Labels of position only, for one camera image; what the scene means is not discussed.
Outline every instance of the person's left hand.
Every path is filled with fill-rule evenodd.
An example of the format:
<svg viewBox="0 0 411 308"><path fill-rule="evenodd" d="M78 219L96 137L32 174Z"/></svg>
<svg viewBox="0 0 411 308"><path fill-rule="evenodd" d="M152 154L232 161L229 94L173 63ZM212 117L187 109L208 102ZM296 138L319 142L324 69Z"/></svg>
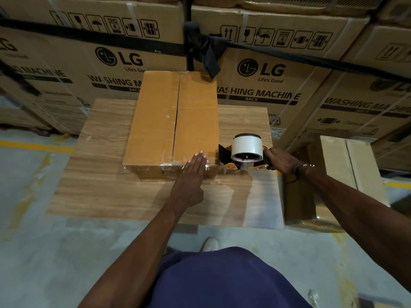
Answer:
<svg viewBox="0 0 411 308"><path fill-rule="evenodd" d="M200 187L206 162L207 156L200 151L184 165L182 174L176 179L168 202L178 213L182 214L187 208L203 201L204 192Z"/></svg>

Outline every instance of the person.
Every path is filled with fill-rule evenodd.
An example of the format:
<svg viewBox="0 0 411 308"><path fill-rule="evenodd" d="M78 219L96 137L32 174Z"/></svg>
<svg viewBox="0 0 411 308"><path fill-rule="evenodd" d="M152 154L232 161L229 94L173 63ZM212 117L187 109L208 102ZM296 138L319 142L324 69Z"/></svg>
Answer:
<svg viewBox="0 0 411 308"><path fill-rule="evenodd" d="M411 291L411 221L375 199L321 174L277 148L264 148L273 170L298 174L341 227ZM156 217L107 269L80 303L102 307L311 307L277 270L242 248L163 256L187 208L203 200L206 165L195 154Z"/></svg>

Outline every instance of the hand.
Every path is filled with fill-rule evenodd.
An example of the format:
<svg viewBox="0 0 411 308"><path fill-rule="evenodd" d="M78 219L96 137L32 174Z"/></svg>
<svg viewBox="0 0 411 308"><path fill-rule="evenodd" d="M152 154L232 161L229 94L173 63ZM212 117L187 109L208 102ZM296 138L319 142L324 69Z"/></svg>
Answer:
<svg viewBox="0 0 411 308"><path fill-rule="evenodd" d="M264 154L270 159L273 166L268 167L269 170L278 170L283 174L295 174L295 171L300 165L305 164L297 158L290 155L288 152L279 148L264 147Z"/></svg>
<svg viewBox="0 0 411 308"><path fill-rule="evenodd" d="M207 156L200 151L184 165L182 174L177 177L167 201L177 213L183 214L187 208L203 201L204 192L200 187L203 183L206 162Z"/></svg>

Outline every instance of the yellow floor line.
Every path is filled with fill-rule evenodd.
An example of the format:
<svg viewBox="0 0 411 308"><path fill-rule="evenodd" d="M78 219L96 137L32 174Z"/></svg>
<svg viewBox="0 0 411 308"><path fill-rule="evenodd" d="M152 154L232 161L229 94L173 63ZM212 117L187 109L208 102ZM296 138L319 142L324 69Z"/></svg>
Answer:
<svg viewBox="0 0 411 308"><path fill-rule="evenodd" d="M386 181L386 182L384 182L384 186L411 189L411 184L410 183L399 183L397 181Z"/></svg>
<svg viewBox="0 0 411 308"><path fill-rule="evenodd" d="M60 152L60 153L65 153L65 154L70 154L73 152L72 147L32 144L28 142L11 142L8 140L0 140L0 147L38 150L38 151L47 151L47 152Z"/></svg>

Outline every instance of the forearm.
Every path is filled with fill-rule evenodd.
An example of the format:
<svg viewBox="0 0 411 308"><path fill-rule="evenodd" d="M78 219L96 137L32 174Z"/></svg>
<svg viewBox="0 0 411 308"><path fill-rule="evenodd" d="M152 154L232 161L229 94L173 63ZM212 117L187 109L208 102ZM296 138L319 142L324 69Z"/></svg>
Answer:
<svg viewBox="0 0 411 308"><path fill-rule="evenodd" d="M305 167L300 175L362 249L411 291L411 221L315 168Z"/></svg>
<svg viewBox="0 0 411 308"><path fill-rule="evenodd" d="M157 274L182 212L168 200L156 217L106 270L79 308L139 307Z"/></svg>

